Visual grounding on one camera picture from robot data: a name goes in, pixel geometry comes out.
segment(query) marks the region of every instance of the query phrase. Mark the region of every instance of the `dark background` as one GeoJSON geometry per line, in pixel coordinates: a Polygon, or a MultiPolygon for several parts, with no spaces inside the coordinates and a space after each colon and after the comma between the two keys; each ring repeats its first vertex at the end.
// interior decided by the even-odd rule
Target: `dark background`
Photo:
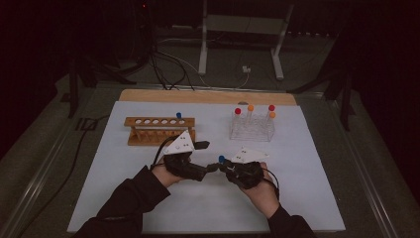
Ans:
{"type": "MultiPolygon", "coordinates": [[[[160,27],[170,28],[173,24],[197,27],[201,23],[201,11],[194,9],[202,7],[199,2],[150,1],[147,7],[160,27]]],[[[225,9],[227,1],[209,2],[212,2],[209,8],[216,12],[229,11],[227,13],[237,15],[254,12],[256,16],[259,9],[276,9],[277,4],[283,4],[265,0],[253,5],[253,1],[248,1],[249,8],[239,7],[232,13],[225,9]]],[[[323,70],[353,71],[353,89],[360,93],[370,117],[419,201],[420,186],[415,182],[420,171],[420,83],[417,76],[420,21],[416,16],[420,11],[415,1],[294,2],[289,34],[293,37],[306,33],[338,37],[323,70]]],[[[129,15],[122,14],[126,10],[120,6],[120,14],[108,15],[113,21],[104,23],[103,9],[116,9],[112,4],[116,3],[106,0],[66,3],[23,0],[2,4],[0,158],[56,95],[54,83],[68,73],[68,59],[74,51],[90,50],[104,61],[118,57],[116,51],[121,51],[122,44],[107,32],[118,29],[118,24],[124,24],[129,15]]]]}

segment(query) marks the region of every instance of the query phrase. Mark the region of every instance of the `wooden test tube rack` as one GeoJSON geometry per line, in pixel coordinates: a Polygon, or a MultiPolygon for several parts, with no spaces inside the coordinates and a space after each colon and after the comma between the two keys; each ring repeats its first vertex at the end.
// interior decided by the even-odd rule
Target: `wooden test tube rack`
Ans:
{"type": "Polygon", "coordinates": [[[124,126],[131,127],[129,146],[160,146],[166,138],[185,130],[195,142],[195,118],[127,117],[124,126]]]}

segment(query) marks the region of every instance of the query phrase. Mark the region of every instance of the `test tube rack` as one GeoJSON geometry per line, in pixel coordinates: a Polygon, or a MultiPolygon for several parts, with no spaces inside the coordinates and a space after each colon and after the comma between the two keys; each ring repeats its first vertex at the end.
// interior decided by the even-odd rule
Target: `test tube rack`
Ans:
{"type": "Polygon", "coordinates": [[[247,119],[246,114],[232,113],[230,128],[231,140],[269,142],[274,135],[274,123],[266,115],[253,114],[247,119]]]}
{"type": "Polygon", "coordinates": [[[195,141],[195,118],[127,117],[124,126],[131,127],[129,146],[160,146],[166,138],[178,136],[185,130],[195,141]]]}

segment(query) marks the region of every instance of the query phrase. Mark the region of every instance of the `person's right hand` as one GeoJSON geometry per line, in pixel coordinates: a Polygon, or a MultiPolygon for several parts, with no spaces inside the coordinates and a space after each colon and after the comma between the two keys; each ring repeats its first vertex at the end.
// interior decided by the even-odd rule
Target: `person's right hand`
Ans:
{"type": "MultiPolygon", "coordinates": [[[[272,181],[272,178],[268,174],[266,163],[260,163],[260,165],[263,169],[263,176],[272,181]]],[[[260,181],[257,186],[250,189],[241,188],[241,191],[250,198],[253,205],[264,214],[266,218],[272,217],[280,206],[280,202],[275,195],[274,187],[265,180],[260,181]]]]}

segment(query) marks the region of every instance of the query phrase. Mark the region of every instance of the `person's left hand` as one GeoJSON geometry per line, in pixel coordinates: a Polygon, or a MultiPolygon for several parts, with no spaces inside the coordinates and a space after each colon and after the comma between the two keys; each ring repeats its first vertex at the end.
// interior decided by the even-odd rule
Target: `person's left hand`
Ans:
{"type": "Polygon", "coordinates": [[[171,172],[167,171],[166,167],[164,166],[163,157],[160,158],[160,160],[157,162],[157,165],[159,166],[155,166],[154,169],[152,170],[152,173],[157,177],[160,183],[164,185],[165,187],[169,187],[172,184],[185,179],[185,178],[177,177],[173,175],[171,172]]]}

